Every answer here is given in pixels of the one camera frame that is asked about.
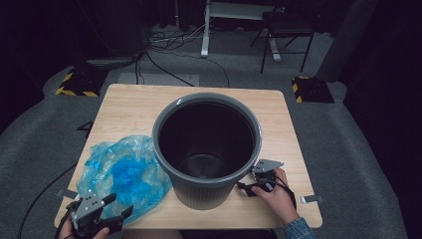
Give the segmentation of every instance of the black chair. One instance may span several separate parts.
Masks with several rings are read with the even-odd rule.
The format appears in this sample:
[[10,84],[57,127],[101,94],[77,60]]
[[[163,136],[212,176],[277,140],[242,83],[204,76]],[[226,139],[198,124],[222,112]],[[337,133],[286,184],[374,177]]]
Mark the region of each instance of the black chair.
[[301,9],[298,6],[294,6],[289,1],[277,1],[276,6],[272,12],[264,12],[263,28],[258,33],[257,37],[251,43],[251,47],[255,44],[258,38],[261,37],[264,29],[267,29],[267,36],[264,57],[261,65],[261,73],[264,71],[264,64],[267,57],[267,51],[271,38],[292,38],[285,47],[288,47],[297,37],[309,37],[307,49],[303,52],[285,52],[280,54],[305,54],[304,60],[301,66],[301,72],[304,70],[305,62],[310,51],[311,43],[314,38],[314,29],[308,19],[301,13]]

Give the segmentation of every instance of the gray trash can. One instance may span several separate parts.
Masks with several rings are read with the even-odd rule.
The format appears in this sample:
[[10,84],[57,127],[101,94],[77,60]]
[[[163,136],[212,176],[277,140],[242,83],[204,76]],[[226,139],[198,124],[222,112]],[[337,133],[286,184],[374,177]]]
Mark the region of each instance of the gray trash can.
[[214,93],[182,97],[152,129],[158,163],[186,206],[207,210],[223,203],[254,166],[261,128],[239,101]]

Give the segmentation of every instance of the blue plastic bag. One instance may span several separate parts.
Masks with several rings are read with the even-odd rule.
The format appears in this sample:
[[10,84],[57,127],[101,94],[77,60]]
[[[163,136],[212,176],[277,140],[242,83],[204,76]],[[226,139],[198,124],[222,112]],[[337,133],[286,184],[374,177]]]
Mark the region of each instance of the blue plastic bag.
[[171,188],[148,136],[133,135],[116,143],[101,142],[91,150],[77,188],[82,197],[89,190],[100,198],[116,193],[116,201],[103,211],[106,218],[120,215],[133,205],[132,214],[124,224],[132,222],[157,206]]

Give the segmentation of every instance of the gray floor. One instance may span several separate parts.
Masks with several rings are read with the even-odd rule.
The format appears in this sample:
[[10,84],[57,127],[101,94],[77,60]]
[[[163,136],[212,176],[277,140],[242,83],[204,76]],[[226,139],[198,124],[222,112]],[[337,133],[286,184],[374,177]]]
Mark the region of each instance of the gray floor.
[[[314,190],[326,199],[320,205],[323,226],[315,230],[316,235],[319,238],[406,238],[397,198],[362,132],[342,104],[345,86],[328,84],[335,104],[295,101],[291,79],[315,75],[332,38],[316,34],[303,73],[299,73],[302,55],[282,55],[280,63],[269,57],[264,74],[260,74],[264,41],[250,48],[254,37],[255,33],[214,33],[208,60],[225,69],[231,88],[284,93]],[[303,43],[304,40],[297,39],[290,48],[301,47]],[[200,47],[198,39],[171,52],[199,58]],[[194,76],[195,81],[199,77],[200,87],[227,87],[223,70],[212,62],[149,54],[173,74]],[[55,91],[70,68],[53,76],[44,87],[46,98],[22,114],[0,136],[2,238],[17,236],[21,220],[37,194],[79,159],[86,140],[85,133],[76,129],[96,118],[106,88],[122,79],[134,80],[134,66],[129,66],[109,72],[99,98],[56,96]],[[166,81],[154,80],[152,76],[163,73],[145,56],[140,61],[140,71],[148,84],[166,85]],[[53,237],[53,220],[61,203],[54,192],[67,187],[72,172],[40,197],[26,221],[23,238]]]

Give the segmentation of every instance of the wire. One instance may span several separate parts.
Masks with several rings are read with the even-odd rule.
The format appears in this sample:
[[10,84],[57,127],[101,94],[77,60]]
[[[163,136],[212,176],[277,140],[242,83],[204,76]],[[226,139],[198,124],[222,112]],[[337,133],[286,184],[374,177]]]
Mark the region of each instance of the wire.
[[156,39],[162,39],[165,38],[165,33],[166,32],[151,32],[151,35],[149,36],[149,42],[151,42],[151,39],[156,38]]
[[53,181],[51,181],[38,195],[37,197],[32,201],[31,205],[29,206],[28,210],[25,213],[24,218],[22,219],[21,225],[19,226],[19,232],[18,232],[18,239],[21,239],[22,237],[22,231],[24,229],[24,225],[25,225],[25,221],[29,215],[29,213],[31,212],[32,208],[34,207],[35,203],[38,201],[38,199],[44,194],[44,192],[47,191],[47,189],[49,189],[49,187],[51,185],[53,185],[57,180],[59,180],[61,177],[63,177],[66,173],[68,173],[70,170],[72,170],[72,168],[77,166],[77,162],[75,164],[73,164],[71,167],[69,167],[68,169],[66,169],[66,171],[62,172],[59,176],[57,176]]
[[139,59],[134,63],[134,74],[136,75],[136,84],[139,85],[139,77],[137,76],[137,64],[139,64]]
[[157,53],[161,53],[161,54],[171,54],[171,55],[174,55],[174,56],[177,56],[177,57],[189,57],[189,58],[193,58],[193,59],[211,62],[211,63],[217,65],[219,68],[221,68],[221,70],[223,70],[224,76],[226,77],[226,80],[227,80],[227,87],[230,88],[230,80],[229,80],[229,77],[227,76],[226,70],[220,64],[218,64],[214,61],[211,61],[209,59],[204,59],[204,58],[192,57],[192,56],[189,56],[189,55],[180,55],[180,54],[176,54],[176,53],[162,52],[162,51],[157,51],[157,50],[153,50],[153,49],[151,49],[151,50],[154,51],[154,52],[157,52]]
[[[190,43],[198,38],[202,38],[203,35],[199,35],[201,34],[201,32],[199,32],[199,30],[203,29],[205,27],[205,24],[203,24],[202,26],[198,27],[197,29],[195,29],[194,31],[190,32],[190,33],[184,33],[182,35],[173,37],[176,33],[178,33],[179,31],[175,31],[173,32],[173,34],[171,34],[171,36],[166,37],[166,34],[163,32],[157,32],[157,33],[153,33],[153,35],[159,35],[162,34],[163,37],[162,38],[156,38],[155,40],[151,40],[149,39],[149,49],[156,49],[156,50],[175,50],[177,48],[182,47],[185,43]],[[153,45],[152,43],[163,43],[165,42],[165,46],[157,46],[157,45]]]
[[178,79],[179,81],[181,81],[181,82],[185,83],[186,85],[189,85],[189,86],[191,86],[191,87],[195,87],[195,86],[193,86],[192,84],[190,84],[190,83],[188,83],[188,82],[184,81],[183,79],[181,79],[181,78],[179,78],[179,77],[175,76],[174,74],[171,74],[171,73],[167,72],[166,70],[164,70],[163,68],[161,68],[160,66],[158,66],[158,65],[157,65],[157,64],[156,64],[156,63],[155,63],[155,62],[151,59],[151,57],[149,56],[148,52],[145,52],[145,53],[146,53],[146,56],[148,57],[149,61],[151,61],[151,63],[152,63],[155,67],[157,67],[159,70],[161,70],[161,71],[163,71],[163,72],[167,73],[168,75],[170,75],[170,76],[172,76],[172,77],[174,77],[174,78]]
[[143,77],[142,73],[140,72],[140,58],[139,58],[139,63],[137,64],[137,72],[139,73],[139,76],[142,78],[142,84],[145,85],[145,78]]

